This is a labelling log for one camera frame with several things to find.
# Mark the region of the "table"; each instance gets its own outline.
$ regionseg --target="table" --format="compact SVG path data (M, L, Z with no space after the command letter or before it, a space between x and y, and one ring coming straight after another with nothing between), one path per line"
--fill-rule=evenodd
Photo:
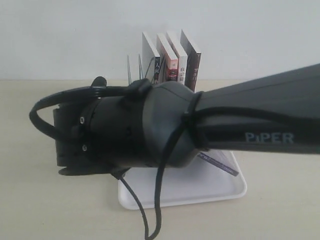
M0 81L0 239L143 239L141 214L120 206L117 181L110 175L59 175L54 140L29 121L40 98L91 82ZM238 82L203 80L197 90ZM50 123L51 111L40 111ZM320 156L242 151L235 156L247 194L163 208L157 240L319 239ZM146 213L153 231L154 211Z

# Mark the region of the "screw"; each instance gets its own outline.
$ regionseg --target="screw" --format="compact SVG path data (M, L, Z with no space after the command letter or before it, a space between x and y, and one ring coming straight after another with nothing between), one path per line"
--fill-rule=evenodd
M80 117L80 123L81 124L84 124L85 123L85 118L82 116L82 117Z

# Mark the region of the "white wall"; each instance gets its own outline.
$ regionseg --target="white wall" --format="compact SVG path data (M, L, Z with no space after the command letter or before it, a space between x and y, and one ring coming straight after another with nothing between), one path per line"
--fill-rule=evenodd
M0 79L126 79L141 32L186 29L200 79L252 79L320 63L316 0L0 0ZM138 77L134 71L133 78Z

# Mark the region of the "white tray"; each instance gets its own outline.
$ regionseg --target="white tray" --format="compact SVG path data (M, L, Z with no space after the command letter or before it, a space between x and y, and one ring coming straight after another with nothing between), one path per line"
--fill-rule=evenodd
M161 207L236 199L246 194L247 183L234 154L224 150L206 154L239 174L233 176L197 157L185 168L168 168L163 175ZM131 168L124 177L145 209L154 207L156 174L156 168ZM118 181L118 200L126 209L139 209L121 181Z

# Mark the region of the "piper logo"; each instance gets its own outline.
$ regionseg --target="piper logo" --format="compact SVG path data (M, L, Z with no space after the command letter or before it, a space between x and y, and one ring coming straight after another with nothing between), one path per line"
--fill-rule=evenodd
M246 132L245 140L250 143L293 144L295 135L291 132Z

